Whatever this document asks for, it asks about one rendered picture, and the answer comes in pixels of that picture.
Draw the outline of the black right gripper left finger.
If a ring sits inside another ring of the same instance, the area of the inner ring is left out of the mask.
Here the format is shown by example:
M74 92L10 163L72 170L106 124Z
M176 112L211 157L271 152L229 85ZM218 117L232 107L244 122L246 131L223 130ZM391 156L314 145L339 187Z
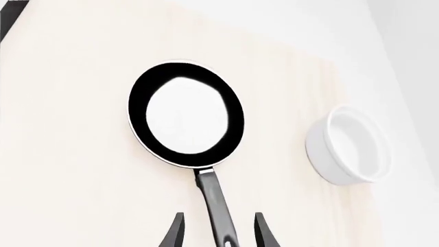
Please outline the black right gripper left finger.
M176 213L169 230L158 247L182 247L185 236L185 215Z

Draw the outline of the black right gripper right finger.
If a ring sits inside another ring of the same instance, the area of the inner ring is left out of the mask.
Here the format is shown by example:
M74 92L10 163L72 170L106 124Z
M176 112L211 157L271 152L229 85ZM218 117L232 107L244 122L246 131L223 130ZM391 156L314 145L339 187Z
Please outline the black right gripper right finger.
M257 247L280 247L261 212L254 216L254 236Z

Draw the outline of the black frying pan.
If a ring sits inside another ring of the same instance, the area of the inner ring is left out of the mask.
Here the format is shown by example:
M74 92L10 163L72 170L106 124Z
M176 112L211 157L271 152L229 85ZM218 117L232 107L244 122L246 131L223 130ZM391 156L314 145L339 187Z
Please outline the black frying pan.
M148 152L194 171L216 246L239 247L213 169L236 150L244 133L243 108L231 87L193 61L165 61L134 83L128 117L135 137Z

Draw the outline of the flat black stove plate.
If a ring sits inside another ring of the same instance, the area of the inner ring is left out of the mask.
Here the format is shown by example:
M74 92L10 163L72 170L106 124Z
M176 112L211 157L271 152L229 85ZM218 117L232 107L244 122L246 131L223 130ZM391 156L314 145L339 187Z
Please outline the flat black stove plate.
M7 0L0 10L0 43L28 5L29 0Z

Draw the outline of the white round bowl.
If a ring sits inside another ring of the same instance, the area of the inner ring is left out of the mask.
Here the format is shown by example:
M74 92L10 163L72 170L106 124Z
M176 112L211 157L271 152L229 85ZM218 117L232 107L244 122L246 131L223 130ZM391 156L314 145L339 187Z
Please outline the white round bowl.
M376 183L392 171L392 148L385 132L352 106L332 108L305 136L311 166L333 185Z

